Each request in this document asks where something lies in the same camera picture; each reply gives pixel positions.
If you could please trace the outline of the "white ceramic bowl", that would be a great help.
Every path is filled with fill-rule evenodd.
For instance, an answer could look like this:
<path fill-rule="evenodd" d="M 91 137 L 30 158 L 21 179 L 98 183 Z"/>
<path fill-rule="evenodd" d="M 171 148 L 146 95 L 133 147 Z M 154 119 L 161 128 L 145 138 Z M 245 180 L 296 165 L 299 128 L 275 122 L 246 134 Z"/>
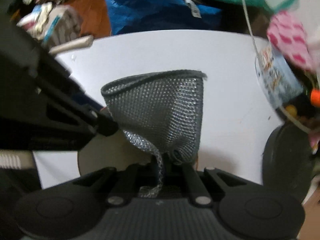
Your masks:
<path fill-rule="evenodd" d="M 123 171 L 132 164 L 146 165 L 151 155 L 131 145 L 118 130 L 110 137 L 97 134 L 78 152 L 79 173 L 83 176 L 105 167 Z"/>

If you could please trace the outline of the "grey mesh dish cloth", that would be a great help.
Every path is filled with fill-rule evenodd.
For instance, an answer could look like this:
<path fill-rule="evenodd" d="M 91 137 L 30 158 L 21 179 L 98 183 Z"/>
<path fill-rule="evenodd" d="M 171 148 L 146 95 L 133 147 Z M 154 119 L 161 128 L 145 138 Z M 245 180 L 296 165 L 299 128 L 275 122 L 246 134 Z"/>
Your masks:
<path fill-rule="evenodd" d="M 104 85 L 101 94 L 125 138 L 157 161 L 157 185 L 140 188 L 155 198 L 163 187 L 167 154 L 176 164 L 192 164 L 200 148 L 203 81 L 197 70 L 173 70 L 128 76 Z"/>

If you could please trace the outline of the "beige chair backrest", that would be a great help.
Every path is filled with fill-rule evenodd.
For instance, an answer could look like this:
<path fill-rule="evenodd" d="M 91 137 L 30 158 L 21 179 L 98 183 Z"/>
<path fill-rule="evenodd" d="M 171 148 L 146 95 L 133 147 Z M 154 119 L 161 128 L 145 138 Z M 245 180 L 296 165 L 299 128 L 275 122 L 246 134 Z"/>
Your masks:
<path fill-rule="evenodd" d="M 50 55 L 57 55 L 71 50 L 88 48 L 93 44 L 94 37 L 92 35 L 77 38 L 64 44 L 54 46 L 49 50 Z"/>

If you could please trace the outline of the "black round lid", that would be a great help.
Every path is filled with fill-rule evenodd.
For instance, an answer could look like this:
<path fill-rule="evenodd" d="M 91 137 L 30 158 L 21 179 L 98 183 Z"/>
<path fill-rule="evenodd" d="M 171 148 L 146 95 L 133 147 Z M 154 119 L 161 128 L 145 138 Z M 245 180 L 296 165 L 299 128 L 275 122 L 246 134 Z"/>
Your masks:
<path fill-rule="evenodd" d="M 314 176 L 315 159 L 308 135 L 293 124 L 277 127 L 263 152 L 263 185 L 302 202 Z"/>

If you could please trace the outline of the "blue plastic bag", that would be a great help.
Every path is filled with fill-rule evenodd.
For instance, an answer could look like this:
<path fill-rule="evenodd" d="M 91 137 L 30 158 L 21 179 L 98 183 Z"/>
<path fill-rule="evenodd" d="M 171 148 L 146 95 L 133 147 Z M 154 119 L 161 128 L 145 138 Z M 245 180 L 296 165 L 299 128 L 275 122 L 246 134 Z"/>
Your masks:
<path fill-rule="evenodd" d="M 221 9 L 199 0 L 105 0 L 112 35 L 141 31 L 216 30 Z"/>

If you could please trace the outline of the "blue cookie tin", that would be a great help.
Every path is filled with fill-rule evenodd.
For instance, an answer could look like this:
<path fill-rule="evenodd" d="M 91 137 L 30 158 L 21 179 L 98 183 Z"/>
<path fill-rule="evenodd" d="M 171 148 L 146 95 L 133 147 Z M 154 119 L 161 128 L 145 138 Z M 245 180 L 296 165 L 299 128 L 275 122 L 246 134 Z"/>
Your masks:
<path fill-rule="evenodd" d="M 283 55 L 268 43 L 255 58 L 255 72 L 267 100 L 276 111 L 280 112 L 305 133 L 311 129 L 302 124 L 285 107 L 305 92 Z"/>

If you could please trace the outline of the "orange bottle cap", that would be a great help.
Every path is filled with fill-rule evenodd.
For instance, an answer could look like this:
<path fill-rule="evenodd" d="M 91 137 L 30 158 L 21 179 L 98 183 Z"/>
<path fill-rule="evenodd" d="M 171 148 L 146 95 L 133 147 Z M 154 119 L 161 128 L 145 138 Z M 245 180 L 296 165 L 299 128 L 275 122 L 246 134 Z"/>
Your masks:
<path fill-rule="evenodd" d="M 310 92 L 310 103 L 319 108 L 320 107 L 320 90 L 313 88 Z"/>

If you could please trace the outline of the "pink patterned cloth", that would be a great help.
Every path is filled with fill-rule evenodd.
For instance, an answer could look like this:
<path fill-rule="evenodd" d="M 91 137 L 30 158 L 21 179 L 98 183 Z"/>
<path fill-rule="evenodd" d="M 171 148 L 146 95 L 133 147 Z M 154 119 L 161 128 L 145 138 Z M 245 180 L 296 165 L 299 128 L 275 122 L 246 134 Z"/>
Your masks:
<path fill-rule="evenodd" d="M 311 73 L 316 72 L 307 48 L 305 29 L 292 13 L 283 10 L 273 15 L 266 35 L 272 46 L 295 67 Z"/>

